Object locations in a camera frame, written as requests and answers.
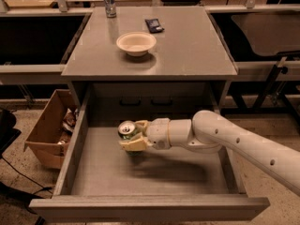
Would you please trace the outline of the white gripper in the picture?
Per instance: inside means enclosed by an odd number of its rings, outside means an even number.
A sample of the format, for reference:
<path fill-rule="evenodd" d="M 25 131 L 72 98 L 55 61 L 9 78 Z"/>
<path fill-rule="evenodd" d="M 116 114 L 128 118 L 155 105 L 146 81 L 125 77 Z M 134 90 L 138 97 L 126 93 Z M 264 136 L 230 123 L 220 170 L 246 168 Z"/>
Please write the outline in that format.
<path fill-rule="evenodd" d="M 169 118 L 158 118 L 151 123 L 148 120 L 135 121 L 135 125 L 140 132 L 134 135 L 121 135 L 119 144 L 123 150 L 129 152 L 144 151 L 150 146 L 157 150 L 170 149 L 169 123 Z"/>

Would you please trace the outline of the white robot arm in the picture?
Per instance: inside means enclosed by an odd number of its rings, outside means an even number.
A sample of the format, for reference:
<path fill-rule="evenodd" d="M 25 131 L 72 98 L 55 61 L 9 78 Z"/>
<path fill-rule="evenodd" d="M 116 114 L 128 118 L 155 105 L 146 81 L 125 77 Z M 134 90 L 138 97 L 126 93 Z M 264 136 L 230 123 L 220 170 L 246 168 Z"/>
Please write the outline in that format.
<path fill-rule="evenodd" d="M 247 131 L 215 112 L 201 110 L 190 119 L 124 121 L 118 134 L 119 144 L 127 152 L 182 147 L 215 153 L 221 147 L 229 148 L 300 195 L 300 152 Z"/>

